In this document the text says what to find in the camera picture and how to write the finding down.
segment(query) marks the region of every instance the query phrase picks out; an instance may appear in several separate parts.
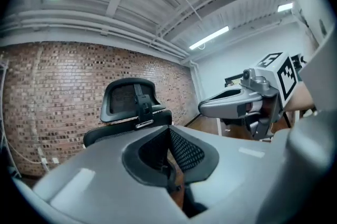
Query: tube light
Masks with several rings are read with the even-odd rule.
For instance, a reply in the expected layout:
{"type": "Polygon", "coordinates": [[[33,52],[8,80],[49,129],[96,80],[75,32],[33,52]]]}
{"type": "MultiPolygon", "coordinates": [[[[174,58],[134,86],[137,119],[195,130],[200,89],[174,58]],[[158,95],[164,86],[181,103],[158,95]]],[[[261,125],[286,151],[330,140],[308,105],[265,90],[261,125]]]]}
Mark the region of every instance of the tube light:
{"type": "Polygon", "coordinates": [[[292,8],[293,8],[293,3],[281,5],[281,6],[279,6],[279,8],[277,9],[277,12],[286,11],[287,9],[292,9],[292,8]]]}
{"type": "Polygon", "coordinates": [[[193,50],[194,48],[197,48],[199,47],[200,45],[206,43],[207,41],[210,41],[211,39],[223,34],[223,33],[226,33],[227,31],[229,30],[229,27],[226,26],[216,32],[214,32],[213,34],[203,38],[202,40],[198,41],[197,43],[194,43],[192,46],[190,46],[190,49],[193,50]]]}

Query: mesh headrest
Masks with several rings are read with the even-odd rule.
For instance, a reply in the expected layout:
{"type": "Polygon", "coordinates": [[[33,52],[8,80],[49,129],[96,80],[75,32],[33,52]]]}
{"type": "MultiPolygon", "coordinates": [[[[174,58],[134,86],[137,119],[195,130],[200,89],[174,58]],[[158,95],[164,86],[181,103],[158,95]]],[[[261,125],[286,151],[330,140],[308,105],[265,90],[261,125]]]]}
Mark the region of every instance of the mesh headrest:
{"type": "Polygon", "coordinates": [[[136,117],[136,95],[149,95],[153,112],[165,109],[157,100],[153,82],[140,78],[125,78],[107,86],[103,97],[101,121],[113,122],[136,117]]]}

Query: white wall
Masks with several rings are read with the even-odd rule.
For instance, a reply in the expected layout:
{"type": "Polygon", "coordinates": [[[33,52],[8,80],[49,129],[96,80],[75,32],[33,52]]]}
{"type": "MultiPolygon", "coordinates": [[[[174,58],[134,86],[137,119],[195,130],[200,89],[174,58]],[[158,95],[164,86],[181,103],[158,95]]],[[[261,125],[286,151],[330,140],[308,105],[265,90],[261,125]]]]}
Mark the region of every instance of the white wall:
{"type": "Polygon", "coordinates": [[[290,56],[302,53],[305,41],[307,38],[298,24],[291,23],[254,35],[200,59],[197,64],[205,92],[203,99],[223,91],[225,78],[241,74],[268,53],[288,51],[290,56]]]}

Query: forearm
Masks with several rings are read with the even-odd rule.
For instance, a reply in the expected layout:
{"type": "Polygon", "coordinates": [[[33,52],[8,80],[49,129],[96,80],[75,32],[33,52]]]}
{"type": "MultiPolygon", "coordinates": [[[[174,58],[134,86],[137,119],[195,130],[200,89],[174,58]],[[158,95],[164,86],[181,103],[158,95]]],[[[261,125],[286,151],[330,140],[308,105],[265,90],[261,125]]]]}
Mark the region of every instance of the forearm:
{"type": "Polygon", "coordinates": [[[299,82],[295,88],[295,92],[285,106],[287,112],[308,110],[314,107],[314,102],[303,82],[299,82]]]}

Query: metal rack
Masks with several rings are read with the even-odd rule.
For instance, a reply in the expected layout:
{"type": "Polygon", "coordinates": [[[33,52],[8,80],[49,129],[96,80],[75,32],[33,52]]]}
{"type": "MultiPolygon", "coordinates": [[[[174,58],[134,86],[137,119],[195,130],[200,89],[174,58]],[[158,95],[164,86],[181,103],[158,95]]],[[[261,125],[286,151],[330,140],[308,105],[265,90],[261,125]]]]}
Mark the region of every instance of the metal rack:
{"type": "Polygon", "coordinates": [[[6,150],[9,163],[8,163],[8,170],[10,174],[13,176],[21,177],[19,170],[14,162],[12,153],[9,149],[9,144],[7,141],[6,133],[5,133],[5,126],[4,126],[4,117],[3,117],[3,110],[2,110],[2,99],[4,93],[4,83],[6,78],[6,71],[8,69],[8,60],[0,60],[0,134],[1,134],[1,144],[0,144],[0,152],[2,153],[3,149],[6,150]]]}

